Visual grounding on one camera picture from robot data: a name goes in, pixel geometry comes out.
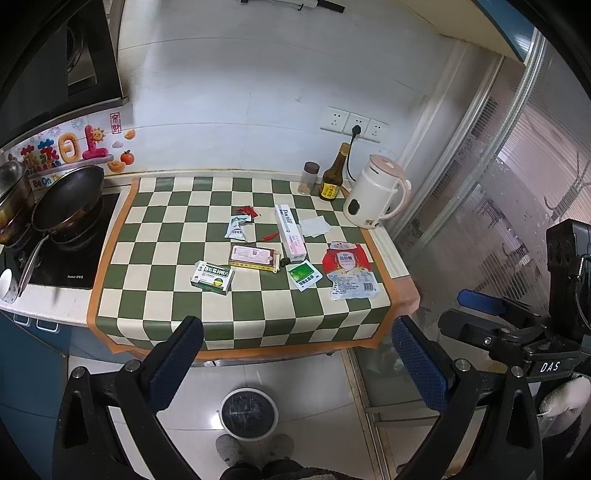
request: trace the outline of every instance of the small packet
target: small packet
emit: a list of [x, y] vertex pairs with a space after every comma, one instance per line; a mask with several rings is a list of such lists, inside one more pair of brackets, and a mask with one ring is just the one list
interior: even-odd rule
[[379, 293], [367, 255], [359, 244], [332, 242], [322, 266], [333, 283], [331, 300], [372, 299]]
[[225, 238], [233, 238], [234, 240], [246, 241], [244, 231], [242, 230], [241, 224], [247, 223], [252, 220], [250, 215], [232, 215], [230, 222], [228, 223], [228, 230], [226, 231]]
[[314, 265], [308, 260], [304, 260], [299, 264], [289, 265], [286, 269], [299, 291], [304, 291], [322, 278], [322, 273], [316, 270]]

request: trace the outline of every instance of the electrical outlet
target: electrical outlet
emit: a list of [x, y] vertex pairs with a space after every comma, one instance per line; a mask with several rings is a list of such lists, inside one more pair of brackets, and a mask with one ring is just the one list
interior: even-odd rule
[[343, 133], [345, 135], [353, 136], [351, 130], [355, 125], [359, 125], [361, 127], [361, 133], [359, 134], [360, 137], [363, 136], [365, 133], [365, 129], [367, 128], [369, 123], [369, 118], [366, 116], [357, 115], [356, 113], [352, 113], [349, 115], [347, 122], [345, 123], [345, 127], [343, 128]]
[[331, 106], [326, 107], [322, 120], [320, 121], [320, 128], [322, 130], [330, 130], [331, 132], [341, 133], [345, 127], [345, 123], [349, 117], [349, 112], [333, 108]]
[[380, 143], [384, 139], [388, 124], [378, 122], [377, 120], [371, 119], [368, 123], [368, 127], [365, 133], [362, 135], [364, 139], [371, 140], [372, 142]]

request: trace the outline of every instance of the green and white checkered mat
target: green and white checkered mat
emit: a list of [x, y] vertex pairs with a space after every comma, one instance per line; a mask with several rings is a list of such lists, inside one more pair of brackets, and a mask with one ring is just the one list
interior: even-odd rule
[[[142, 179], [105, 275], [96, 326], [115, 343], [148, 350], [186, 315], [203, 321], [207, 350], [370, 338], [390, 300], [364, 238], [343, 215], [341, 194], [325, 202], [298, 194], [297, 185], [230, 177]], [[326, 235], [305, 239], [309, 260], [323, 274], [328, 243], [362, 244], [380, 282], [379, 296], [333, 301], [326, 277], [300, 292], [285, 268], [276, 274], [235, 268], [227, 296], [190, 284], [198, 260], [227, 265], [231, 243], [224, 235], [236, 207], [254, 207], [259, 216], [245, 231], [247, 240], [260, 240], [277, 231], [275, 204], [289, 205], [296, 221], [322, 215], [332, 225]], [[256, 245], [282, 248], [279, 237]]]

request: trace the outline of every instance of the orange border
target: orange border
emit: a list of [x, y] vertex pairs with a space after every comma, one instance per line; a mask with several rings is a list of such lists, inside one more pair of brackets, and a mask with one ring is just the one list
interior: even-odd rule
[[133, 179], [129, 187], [129, 193], [125, 199], [121, 211], [117, 216], [117, 220], [111, 229], [109, 238], [105, 245], [105, 250], [100, 257], [99, 268], [96, 272], [95, 284], [92, 286], [92, 293], [90, 294], [90, 302], [88, 304], [88, 310], [86, 311], [86, 324], [88, 328], [101, 340], [103, 340], [111, 349], [113, 353], [125, 352], [125, 348], [121, 348], [126, 345], [119, 345], [115, 343], [106, 333], [101, 332], [96, 326], [96, 316], [99, 313], [100, 294], [103, 290], [103, 283], [105, 282], [105, 275], [107, 268], [111, 263], [113, 252], [115, 251], [115, 245], [117, 244], [117, 238], [119, 232], [125, 223], [125, 220], [131, 210], [131, 205], [134, 202], [135, 196], [139, 191], [139, 179]]
[[[102, 341], [104, 341], [111, 352], [131, 352], [137, 354], [140, 358], [143, 358], [150, 351], [138, 348], [134, 345], [120, 345], [115, 343], [107, 334], [103, 333], [96, 326], [96, 315], [99, 310], [100, 294], [102, 292], [102, 286], [105, 281], [105, 275], [111, 258], [115, 250], [117, 238], [119, 232], [125, 223], [128, 216], [131, 205], [135, 199], [136, 194], [139, 191], [139, 179], [133, 179], [131, 188], [125, 203], [117, 216], [117, 220], [113, 225], [109, 239], [105, 245], [105, 251], [100, 258], [99, 268], [96, 274], [95, 284], [92, 288], [90, 295], [90, 303], [88, 305], [88, 311], [86, 314], [86, 323], [92, 332]], [[374, 332], [371, 338], [361, 340], [351, 340], [347, 342], [314, 342], [314, 343], [302, 343], [301, 345], [278, 345], [268, 346], [259, 348], [248, 348], [248, 349], [224, 349], [224, 350], [206, 350], [199, 352], [197, 358], [200, 360], [213, 360], [219, 358], [231, 358], [231, 359], [272, 359], [272, 358], [285, 358], [286, 356], [297, 356], [297, 355], [314, 355], [316, 353], [332, 352], [335, 350], [341, 350], [345, 348], [351, 348], [354, 346], [363, 346], [366, 348], [376, 348], [384, 335], [386, 335], [394, 321], [400, 315], [410, 315], [418, 308], [420, 301], [418, 291], [414, 286], [414, 283], [409, 275], [399, 278], [390, 278], [388, 269], [379, 254], [378, 247], [374, 243], [374, 239], [366, 229], [361, 229], [365, 243], [368, 246], [369, 252], [374, 259], [375, 264], [378, 266], [378, 271], [382, 277], [382, 282], [390, 298], [390, 309], [385, 315], [383, 321], [379, 324], [379, 327]]]

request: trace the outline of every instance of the white napkin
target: white napkin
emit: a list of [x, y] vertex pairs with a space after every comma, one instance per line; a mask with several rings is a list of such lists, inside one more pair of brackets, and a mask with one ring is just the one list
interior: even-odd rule
[[300, 227], [304, 236], [319, 236], [330, 232], [330, 225], [323, 216], [300, 220]]

